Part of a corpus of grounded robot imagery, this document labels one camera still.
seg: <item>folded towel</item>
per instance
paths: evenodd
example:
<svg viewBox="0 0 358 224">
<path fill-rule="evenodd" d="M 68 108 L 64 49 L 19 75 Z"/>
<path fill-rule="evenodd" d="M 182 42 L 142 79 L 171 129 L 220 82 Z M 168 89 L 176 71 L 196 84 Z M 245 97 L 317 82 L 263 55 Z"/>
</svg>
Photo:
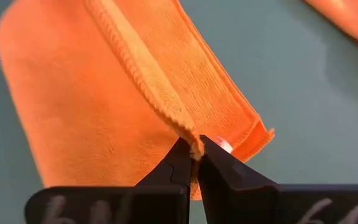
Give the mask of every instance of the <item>folded towel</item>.
<svg viewBox="0 0 358 224">
<path fill-rule="evenodd" d="M 358 39 L 358 0 L 305 0 L 349 35 Z"/>
<path fill-rule="evenodd" d="M 46 187 L 135 185 L 179 136 L 242 161 L 273 138 L 177 0 L 16 0 L 0 61 Z"/>
</svg>

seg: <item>orange microfiber towel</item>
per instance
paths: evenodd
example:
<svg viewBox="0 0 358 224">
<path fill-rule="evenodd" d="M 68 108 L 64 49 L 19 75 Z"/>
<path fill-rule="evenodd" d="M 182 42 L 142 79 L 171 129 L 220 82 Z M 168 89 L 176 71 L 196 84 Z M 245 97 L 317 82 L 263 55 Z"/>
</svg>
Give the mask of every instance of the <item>orange microfiber towel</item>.
<svg viewBox="0 0 358 224">
<path fill-rule="evenodd" d="M 358 39 L 358 0 L 305 0 L 349 35 Z"/>
<path fill-rule="evenodd" d="M 242 161 L 273 138 L 177 0 L 16 0 L 0 60 L 46 187 L 135 185 L 179 136 Z"/>
</svg>

